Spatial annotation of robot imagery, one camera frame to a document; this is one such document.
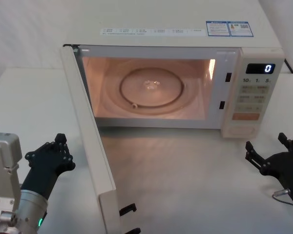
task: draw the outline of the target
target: microwave oven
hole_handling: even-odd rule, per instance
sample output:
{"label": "microwave oven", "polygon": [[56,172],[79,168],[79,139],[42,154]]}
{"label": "microwave oven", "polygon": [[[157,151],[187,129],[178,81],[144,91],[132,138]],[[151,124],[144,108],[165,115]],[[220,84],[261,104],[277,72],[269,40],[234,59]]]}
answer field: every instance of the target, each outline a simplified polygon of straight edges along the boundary
{"label": "microwave oven", "polygon": [[107,233],[120,222],[98,126],[255,137],[285,58],[255,0],[85,0],[71,27],[61,56]]}

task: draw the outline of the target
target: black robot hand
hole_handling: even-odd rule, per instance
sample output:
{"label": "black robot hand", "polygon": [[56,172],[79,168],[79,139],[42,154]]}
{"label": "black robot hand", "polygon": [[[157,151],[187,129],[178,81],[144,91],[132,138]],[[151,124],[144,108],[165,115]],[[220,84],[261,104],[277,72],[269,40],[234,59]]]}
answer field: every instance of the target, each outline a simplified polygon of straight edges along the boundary
{"label": "black robot hand", "polygon": [[25,159],[31,167],[22,190],[34,191],[49,199],[58,176],[75,168],[69,154],[65,134],[58,133],[54,142],[47,142],[35,151],[28,152]]}

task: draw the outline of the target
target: orange button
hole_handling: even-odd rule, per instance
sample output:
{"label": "orange button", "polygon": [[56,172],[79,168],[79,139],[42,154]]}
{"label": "orange button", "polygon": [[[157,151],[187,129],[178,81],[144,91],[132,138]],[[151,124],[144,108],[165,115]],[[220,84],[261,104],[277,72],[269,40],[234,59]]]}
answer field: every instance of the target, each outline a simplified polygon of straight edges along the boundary
{"label": "orange button", "polygon": [[232,120],[258,120],[259,113],[234,113]]}

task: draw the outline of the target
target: open microwave door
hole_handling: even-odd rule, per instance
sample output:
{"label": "open microwave door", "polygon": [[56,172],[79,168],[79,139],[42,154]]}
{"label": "open microwave door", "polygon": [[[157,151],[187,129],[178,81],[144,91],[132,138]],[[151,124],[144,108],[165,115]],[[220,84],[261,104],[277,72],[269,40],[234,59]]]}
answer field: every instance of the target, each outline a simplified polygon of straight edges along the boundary
{"label": "open microwave door", "polygon": [[61,57],[106,233],[118,234],[121,224],[116,187],[73,48],[63,47]]}

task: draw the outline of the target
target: microwave label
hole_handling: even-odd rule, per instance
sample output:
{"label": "microwave label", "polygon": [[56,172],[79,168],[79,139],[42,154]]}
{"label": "microwave label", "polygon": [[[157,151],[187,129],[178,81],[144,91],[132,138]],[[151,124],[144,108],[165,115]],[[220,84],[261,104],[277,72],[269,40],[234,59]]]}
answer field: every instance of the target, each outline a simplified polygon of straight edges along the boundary
{"label": "microwave label", "polygon": [[205,37],[205,29],[198,28],[103,28],[101,36],[158,36],[158,37]]}
{"label": "microwave label", "polygon": [[228,21],[232,37],[253,37],[253,32],[247,21]]}
{"label": "microwave label", "polygon": [[227,21],[206,21],[206,26],[210,37],[230,37]]}
{"label": "microwave label", "polygon": [[247,21],[206,21],[209,37],[254,37]]}

